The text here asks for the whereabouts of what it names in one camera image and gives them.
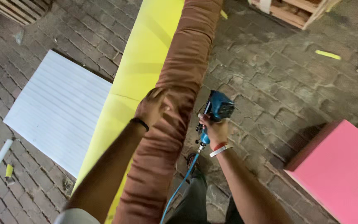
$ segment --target red thread bracelet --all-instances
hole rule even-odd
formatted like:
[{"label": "red thread bracelet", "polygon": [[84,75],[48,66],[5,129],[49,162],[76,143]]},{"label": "red thread bracelet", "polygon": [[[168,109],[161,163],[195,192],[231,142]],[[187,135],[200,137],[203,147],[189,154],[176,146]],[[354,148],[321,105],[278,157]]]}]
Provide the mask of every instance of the red thread bracelet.
[{"label": "red thread bracelet", "polygon": [[222,147],[225,146],[225,145],[227,145],[227,142],[222,142],[221,144],[215,146],[214,151],[216,151],[216,150],[222,148]]}]

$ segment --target blue air hose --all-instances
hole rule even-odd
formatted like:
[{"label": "blue air hose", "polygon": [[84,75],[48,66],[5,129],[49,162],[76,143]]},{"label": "blue air hose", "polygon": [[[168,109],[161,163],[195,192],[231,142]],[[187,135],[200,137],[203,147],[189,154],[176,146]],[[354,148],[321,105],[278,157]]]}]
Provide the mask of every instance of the blue air hose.
[{"label": "blue air hose", "polygon": [[178,193],[179,189],[182,187],[183,183],[186,181],[186,179],[187,179],[188,176],[190,175],[190,172],[191,172],[191,170],[193,169],[194,164],[196,164],[197,158],[198,158],[198,153],[197,153],[196,156],[194,157],[194,160],[193,160],[193,162],[192,162],[192,164],[191,164],[189,170],[187,171],[185,178],[184,178],[183,181],[180,183],[179,187],[176,189],[176,191],[173,193],[172,197],[171,197],[170,200],[168,201],[167,206],[165,207],[164,214],[162,215],[160,224],[162,224],[162,222],[164,221],[164,218],[165,218],[165,215],[167,214],[167,210],[168,210],[168,208],[169,208],[169,205],[171,204],[171,202],[172,202],[173,198],[175,197],[176,193]]}]

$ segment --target right hand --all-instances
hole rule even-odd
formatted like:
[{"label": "right hand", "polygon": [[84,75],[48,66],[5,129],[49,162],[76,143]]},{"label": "right hand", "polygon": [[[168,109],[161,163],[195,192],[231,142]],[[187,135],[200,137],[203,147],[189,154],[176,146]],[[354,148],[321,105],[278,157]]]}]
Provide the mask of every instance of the right hand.
[{"label": "right hand", "polygon": [[200,123],[203,125],[202,128],[208,128],[208,137],[211,140],[211,149],[224,142],[228,142],[227,136],[229,133],[229,125],[227,119],[223,119],[220,122],[212,122],[209,115],[199,114]]}]

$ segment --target wooden crate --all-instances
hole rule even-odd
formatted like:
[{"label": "wooden crate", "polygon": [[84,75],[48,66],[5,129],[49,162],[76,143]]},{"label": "wooden crate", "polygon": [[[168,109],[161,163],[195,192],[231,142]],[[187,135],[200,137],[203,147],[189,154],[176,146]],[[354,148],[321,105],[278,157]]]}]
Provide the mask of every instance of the wooden crate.
[{"label": "wooden crate", "polygon": [[51,0],[0,0],[0,14],[25,26],[44,16],[50,5]]},{"label": "wooden crate", "polygon": [[[248,0],[256,8],[261,2],[268,4],[270,0]],[[325,11],[341,0],[271,0],[269,13],[289,24],[305,30],[309,24],[322,16]]]}]

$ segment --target pink foam block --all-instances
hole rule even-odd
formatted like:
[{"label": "pink foam block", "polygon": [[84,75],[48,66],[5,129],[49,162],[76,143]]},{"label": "pink foam block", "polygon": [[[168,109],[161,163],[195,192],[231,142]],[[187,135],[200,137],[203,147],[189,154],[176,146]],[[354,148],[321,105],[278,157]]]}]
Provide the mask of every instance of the pink foam block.
[{"label": "pink foam block", "polygon": [[358,224],[358,129],[325,126],[286,172],[342,224]]}]

